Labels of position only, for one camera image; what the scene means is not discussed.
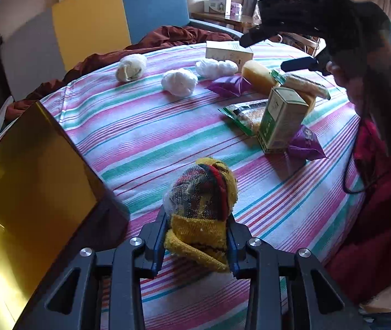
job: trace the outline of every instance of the brown blanket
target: brown blanket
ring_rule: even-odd
[[[16,101],[7,107],[5,120],[6,123],[18,118],[30,105],[35,101],[44,98],[46,95],[65,87],[71,81],[78,79],[86,74],[89,74],[97,69],[106,67],[118,62],[121,58],[129,54],[139,53],[144,54],[157,50],[163,50],[174,46],[192,45],[195,43],[203,43],[206,41],[232,41],[226,33],[210,32],[200,30],[194,27],[175,27],[162,26],[157,30],[148,33],[142,40],[135,45],[119,51],[114,51],[106,54],[92,54],[83,62],[78,63],[73,69],[69,70],[63,80],[54,79],[49,82],[42,83],[38,88],[31,92],[25,99]]]

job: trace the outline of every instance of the purple wrapper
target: purple wrapper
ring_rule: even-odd
[[[305,125],[301,125],[290,141],[287,153],[292,157],[307,160],[317,160],[326,157],[316,134]]]
[[[222,97],[239,97],[247,92],[252,85],[241,76],[220,77],[214,80],[207,89]]]

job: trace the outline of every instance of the shiny gold surface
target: shiny gold surface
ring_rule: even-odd
[[[0,141],[0,330],[11,330],[38,283],[104,193],[40,103]]]

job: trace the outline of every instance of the red-brown fabric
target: red-brown fabric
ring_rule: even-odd
[[[121,58],[128,56],[129,54],[144,54],[174,46],[192,45],[206,41],[233,41],[233,39],[227,33],[210,32],[190,26],[159,27],[143,37],[138,44],[128,46],[123,50],[106,54],[92,54],[83,62],[74,66],[73,69],[69,70],[63,80],[54,79],[49,82],[42,83],[23,101],[17,101],[9,105],[7,107],[5,120],[7,123],[10,123],[18,118],[35,101],[44,98],[62,87],[65,87],[68,83],[75,79],[85,76],[97,69],[116,63]]]
[[[366,184],[386,172],[368,190],[347,239],[326,265],[342,291],[358,304],[391,285],[391,158],[370,120],[360,128],[354,159]]]

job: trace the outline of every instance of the striped tablecloth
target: striped tablecloth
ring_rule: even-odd
[[[259,43],[254,59],[269,68],[306,54],[290,46]],[[333,78],[309,71],[301,75],[330,89],[331,100],[318,98],[304,124],[318,136],[327,159],[303,162],[282,154],[264,155],[218,108],[264,96],[250,92],[221,98],[201,80],[194,94],[177,98],[162,90],[162,74],[181,67],[195,71],[205,44],[173,47],[147,54],[146,75],[121,85],[117,65],[82,77],[42,100],[88,163],[117,198],[128,206],[127,237],[155,219],[162,195],[182,170],[201,156],[221,159],[233,170],[239,187],[234,207],[238,222],[253,236],[277,249],[310,248],[325,260],[343,240],[360,209],[361,197],[346,195],[343,168],[358,117]],[[350,164],[348,184],[360,179]],[[105,281],[101,328],[108,328]],[[285,282],[281,282],[285,303]],[[209,273],[194,263],[166,253],[154,280],[142,281],[143,311],[148,330],[242,329],[248,281],[231,274]]]

